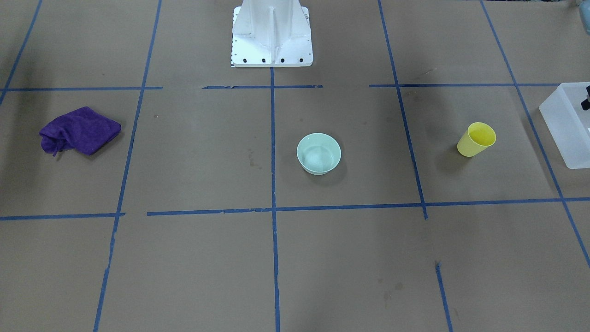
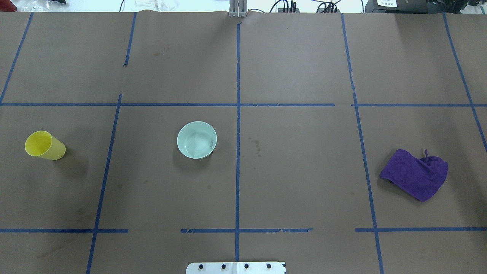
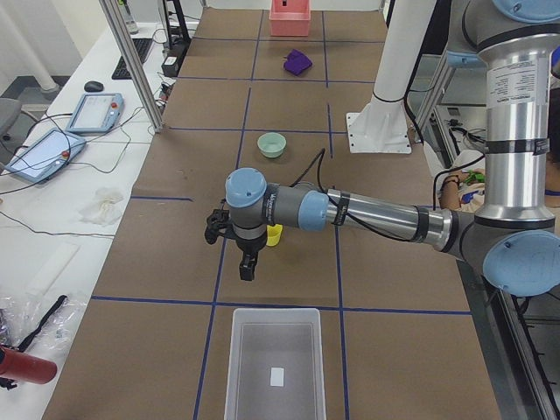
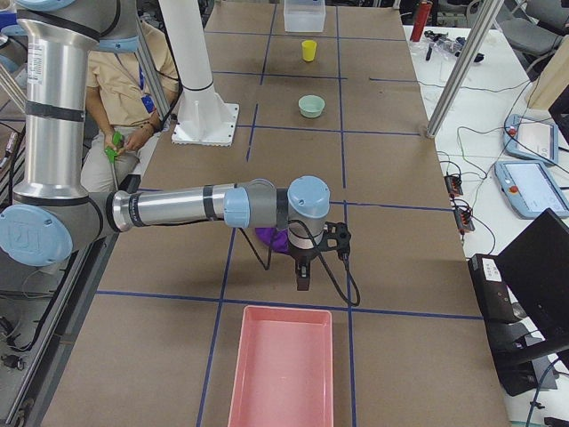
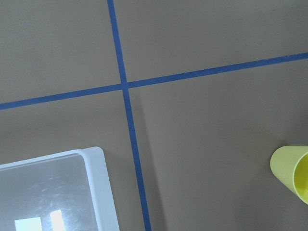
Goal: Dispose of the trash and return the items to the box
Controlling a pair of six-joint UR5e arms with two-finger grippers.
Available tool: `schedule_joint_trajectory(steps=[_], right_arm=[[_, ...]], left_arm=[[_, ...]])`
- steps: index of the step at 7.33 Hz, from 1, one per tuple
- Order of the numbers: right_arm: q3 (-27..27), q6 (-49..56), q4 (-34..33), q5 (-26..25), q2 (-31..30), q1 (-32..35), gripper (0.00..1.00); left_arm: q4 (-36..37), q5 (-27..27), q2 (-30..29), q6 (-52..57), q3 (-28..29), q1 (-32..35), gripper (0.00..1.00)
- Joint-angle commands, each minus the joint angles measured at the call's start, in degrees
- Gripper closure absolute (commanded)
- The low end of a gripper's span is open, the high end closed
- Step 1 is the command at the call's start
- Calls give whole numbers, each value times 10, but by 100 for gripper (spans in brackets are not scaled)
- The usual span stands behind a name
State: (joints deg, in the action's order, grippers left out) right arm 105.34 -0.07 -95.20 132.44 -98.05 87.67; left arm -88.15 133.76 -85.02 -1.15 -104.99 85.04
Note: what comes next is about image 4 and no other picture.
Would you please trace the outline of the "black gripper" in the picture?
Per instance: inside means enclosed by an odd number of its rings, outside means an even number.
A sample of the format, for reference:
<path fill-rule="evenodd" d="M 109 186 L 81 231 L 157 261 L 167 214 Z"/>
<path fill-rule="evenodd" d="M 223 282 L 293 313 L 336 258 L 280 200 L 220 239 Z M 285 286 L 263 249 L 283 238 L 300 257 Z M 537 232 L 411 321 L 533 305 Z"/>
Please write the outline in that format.
<path fill-rule="evenodd" d="M 312 247 L 304 249 L 297 246 L 290 246 L 289 255 L 295 261 L 297 290 L 302 292 L 308 291 L 310 286 L 310 264 L 318 257 L 318 248 Z"/>

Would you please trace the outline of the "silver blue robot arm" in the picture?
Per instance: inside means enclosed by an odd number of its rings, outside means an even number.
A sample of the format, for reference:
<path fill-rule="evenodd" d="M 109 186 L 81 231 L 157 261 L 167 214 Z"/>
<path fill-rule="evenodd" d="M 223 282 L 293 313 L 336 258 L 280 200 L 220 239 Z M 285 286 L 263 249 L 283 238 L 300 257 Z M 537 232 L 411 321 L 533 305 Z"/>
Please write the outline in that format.
<path fill-rule="evenodd" d="M 1 247 L 14 261 L 44 267 L 109 234 L 134 227 L 222 221 L 286 230 L 297 287 L 328 239 L 330 191 L 315 176 L 280 189 L 270 181 L 154 193 L 91 193 L 80 182 L 88 55 L 132 52 L 142 39 L 133 1 L 21 1 L 28 35 L 23 180 L 1 214 Z"/>

